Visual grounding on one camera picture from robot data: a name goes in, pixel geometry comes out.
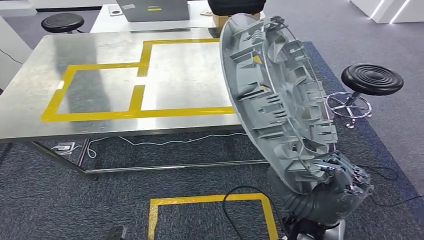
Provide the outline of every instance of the black cable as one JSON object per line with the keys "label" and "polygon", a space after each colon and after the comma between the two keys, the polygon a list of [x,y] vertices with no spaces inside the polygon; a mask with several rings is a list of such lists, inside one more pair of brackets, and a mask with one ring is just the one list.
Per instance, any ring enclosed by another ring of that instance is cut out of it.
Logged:
{"label": "black cable", "polygon": [[422,198],[422,197],[424,197],[424,195],[414,196],[414,197],[411,197],[411,198],[409,198],[409,199],[406,199],[405,201],[401,201],[401,202],[398,202],[398,203],[395,203],[395,204],[381,204],[381,203],[376,202],[376,201],[374,200],[373,196],[371,196],[370,198],[371,198],[372,202],[373,202],[375,205],[377,205],[377,206],[381,206],[381,207],[395,207],[395,206],[398,206],[398,205],[404,204],[404,203],[406,203],[406,202],[408,202],[408,201],[411,201],[411,200],[414,200],[414,199],[417,199],[417,198]]}
{"label": "black cable", "polygon": [[[398,178],[399,178],[398,173],[395,170],[391,169],[390,167],[385,167],[385,166],[366,166],[366,165],[357,165],[357,166],[360,167],[360,168],[368,168],[368,169],[372,170],[374,173],[380,175],[382,178],[387,179],[387,180],[390,180],[390,181],[395,181],[395,180],[398,180]],[[385,169],[385,170],[392,171],[394,173],[394,177],[385,176],[381,172],[377,171],[377,169]]]}
{"label": "black cable", "polygon": [[[376,174],[380,175],[382,178],[384,178],[384,179],[386,179],[386,180],[396,181],[396,180],[398,180],[398,178],[399,178],[399,174],[398,174],[398,172],[396,172],[394,169],[392,169],[392,168],[390,168],[390,167],[385,167],[385,166],[366,166],[366,165],[357,165],[357,166],[358,166],[358,167],[361,167],[361,168],[368,168],[368,169],[372,170],[374,173],[376,173]],[[385,175],[384,175],[384,174],[382,174],[381,172],[377,171],[377,169],[385,169],[385,170],[392,171],[392,172],[394,173],[394,177],[388,177],[388,176],[385,176]],[[418,199],[418,198],[422,198],[422,197],[424,197],[424,195],[419,195],[419,196],[411,197],[411,198],[409,198],[409,199],[406,199],[406,200],[404,200],[404,201],[400,201],[400,202],[395,203],[395,204],[382,204],[382,203],[378,203],[378,202],[376,202],[376,200],[374,199],[374,197],[373,197],[373,196],[370,196],[369,198],[370,198],[370,199],[372,200],[372,202],[373,202],[375,205],[377,205],[377,206],[381,206],[381,207],[395,207],[395,206],[399,206],[399,205],[401,205],[401,204],[404,204],[404,203],[406,203],[406,202],[409,202],[409,201],[411,201],[411,200]]]}
{"label": "black cable", "polygon": [[4,52],[1,48],[0,48],[0,52],[6,54],[10,59],[12,59],[13,61],[17,62],[18,64],[23,64],[22,62],[15,60],[11,55],[7,54],[6,52]]}
{"label": "black cable", "polygon": [[227,208],[226,208],[226,202],[227,202],[228,196],[232,192],[236,191],[237,189],[254,189],[254,190],[260,192],[261,194],[265,195],[265,197],[268,198],[269,202],[271,203],[272,207],[274,208],[274,211],[275,211],[277,218],[278,218],[278,222],[281,225],[282,231],[284,232],[284,234],[286,236],[289,235],[289,231],[284,226],[284,224],[282,222],[283,218],[281,217],[280,213],[278,212],[277,207],[276,207],[275,203],[273,202],[273,200],[265,192],[263,192],[262,190],[260,190],[259,188],[255,187],[255,186],[241,185],[241,186],[237,186],[237,187],[231,189],[229,192],[227,192],[227,194],[224,196],[224,199],[222,200],[222,210],[224,211],[224,214],[225,214],[226,218],[228,219],[229,223],[231,224],[232,228],[235,230],[235,232],[237,233],[238,237],[241,240],[243,240],[243,237],[240,234],[239,230],[237,229],[236,225],[234,224],[233,220],[231,220],[230,215],[228,215]]}

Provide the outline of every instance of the yellow tape rectangle on floor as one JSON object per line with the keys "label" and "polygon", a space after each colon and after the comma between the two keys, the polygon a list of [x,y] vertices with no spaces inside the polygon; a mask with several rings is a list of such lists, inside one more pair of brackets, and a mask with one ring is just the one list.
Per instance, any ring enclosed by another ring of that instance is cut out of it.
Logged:
{"label": "yellow tape rectangle on floor", "polygon": [[[153,198],[150,200],[150,210],[148,215],[148,240],[155,239],[155,229],[158,224],[159,206],[176,205],[176,204],[199,204],[222,202],[225,195],[205,195],[205,196],[186,196],[186,197],[170,197],[170,198]],[[262,204],[263,214],[265,216],[266,227],[268,229],[269,240],[278,239],[277,227],[274,220],[273,211],[271,209],[270,200],[262,193],[240,193],[230,194],[227,201],[249,201],[260,200]]]}

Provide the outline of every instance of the black stool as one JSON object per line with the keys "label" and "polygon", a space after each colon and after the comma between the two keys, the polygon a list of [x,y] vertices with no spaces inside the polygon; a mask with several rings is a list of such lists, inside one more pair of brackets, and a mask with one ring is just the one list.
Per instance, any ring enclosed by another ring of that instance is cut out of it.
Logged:
{"label": "black stool", "polygon": [[49,33],[68,33],[77,31],[82,25],[84,25],[84,18],[74,13],[59,13],[51,15],[41,22],[41,27]]}
{"label": "black stool", "polygon": [[327,96],[331,111],[343,118],[352,119],[346,127],[352,129],[356,119],[371,117],[371,104],[361,94],[385,96],[394,94],[404,86],[404,80],[386,67],[360,63],[348,66],[341,74],[341,81],[354,92],[335,92]]}

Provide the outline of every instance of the yellow tape outline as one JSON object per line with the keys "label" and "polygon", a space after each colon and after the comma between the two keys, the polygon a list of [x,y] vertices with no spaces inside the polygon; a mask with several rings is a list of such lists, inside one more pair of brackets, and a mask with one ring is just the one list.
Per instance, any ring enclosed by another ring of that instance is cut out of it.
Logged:
{"label": "yellow tape outline", "polygon": [[63,87],[54,92],[53,97],[41,115],[41,120],[43,122],[80,122],[233,114],[234,109],[231,106],[141,110],[145,85],[134,86],[127,111],[57,113],[62,99],[71,85],[77,71],[138,68],[137,77],[146,77],[149,71],[153,45],[217,42],[219,42],[219,38],[148,40],[143,42],[143,49],[141,51],[141,58],[139,62],[69,65],[62,75]]}
{"label": "yellow tape outline", "polygon": [[[186,197],[171,197],[171,198],[152,198],[150,199],[150,210],[148,214],[148,240],[155,239],[155,229],[158,224],[159,206],[175,205],[175,204],[199,204],[222,202],[225,195],[206,195],[206,196],[186,196]],[[266,227],[268,229],[269,240],[278,238],[276,223],[274,220],[273,210],[271,209],[270,200],[262,193],[239,193],[230,194],[227,201],[248,201],[260,200],[262,204],[263,214],[265,216]]]}

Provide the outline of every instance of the metal table top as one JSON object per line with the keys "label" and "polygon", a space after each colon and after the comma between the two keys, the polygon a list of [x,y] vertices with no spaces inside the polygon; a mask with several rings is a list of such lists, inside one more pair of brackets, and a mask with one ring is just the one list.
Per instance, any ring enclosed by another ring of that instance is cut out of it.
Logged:
{"label": "metal table top", "polygon": [[230,129],[229,106],[207,28],[48,35],[0,96],[0,142]]}

